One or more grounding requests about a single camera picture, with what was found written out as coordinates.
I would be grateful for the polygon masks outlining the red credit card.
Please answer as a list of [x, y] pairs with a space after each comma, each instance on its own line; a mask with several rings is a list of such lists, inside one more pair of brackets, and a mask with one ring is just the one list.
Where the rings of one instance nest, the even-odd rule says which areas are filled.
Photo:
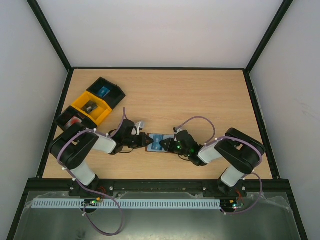
[[76, 116], [73, 116], [66, 124], [65, 124], [65, 128], [68, 129], [69, 127], [71, 127], [73, 124], [76, 123], [81, 123], [82, 120]]

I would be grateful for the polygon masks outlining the brown leather card holder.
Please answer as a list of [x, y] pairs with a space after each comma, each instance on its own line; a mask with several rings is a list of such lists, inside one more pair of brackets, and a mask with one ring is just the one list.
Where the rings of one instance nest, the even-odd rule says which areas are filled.
[[148, 133], [147, 135], [153, 140], [153, 143], [149, 144], [145, 148], [146, 152], [150, 152], [150, 153], [168, 153], [160, 145], [160, 141], [166, 140], [166, 139], [169, 139], [169, 138], [173, 138], [174, 137], [173, 134]]

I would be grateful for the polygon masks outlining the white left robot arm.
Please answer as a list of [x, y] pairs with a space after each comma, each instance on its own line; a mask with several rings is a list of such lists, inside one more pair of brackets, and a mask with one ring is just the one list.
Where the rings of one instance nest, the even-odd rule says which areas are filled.
[[77, 122], [52, 142], [49, 152], [73, 179], [89, 186], [98, 179], [86, 163], [91, 150], [116, 155], [124, 147], [132, 150], [147, 147], [154, 140], [141, 131], [143, 126], [143, 121], [134, 123], [124, 119], [117, 129], [102, 133]]

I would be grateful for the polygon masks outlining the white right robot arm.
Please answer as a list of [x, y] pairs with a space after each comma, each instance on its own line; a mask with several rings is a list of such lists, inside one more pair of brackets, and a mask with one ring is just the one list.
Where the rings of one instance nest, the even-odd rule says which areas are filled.
[[229, 196], [244, 177], [251, 175], [259, 166], [266, 152], [265, 146], [243, 132], [230, 128], [225, 135], [210, 143], [198, 144], [187, 130], [177, 132], [174, 137], [158, 141], [168, 153], [183, 157], [198, 167], [204, 167], [214, 160], [224, 158], [230, 166], [217, 181], [218, 191]]

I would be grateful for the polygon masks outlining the black credit card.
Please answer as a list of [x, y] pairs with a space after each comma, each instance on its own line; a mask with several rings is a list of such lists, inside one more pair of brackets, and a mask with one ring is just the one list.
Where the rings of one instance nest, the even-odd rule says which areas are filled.
[[91, 112], [93, 112], [96, 108], [98, 107], [98, 105], [92, 101], [89, 100], [82, 108], [81, 110], [83, 112], [85, 112], [86, 114], [90, 114]]

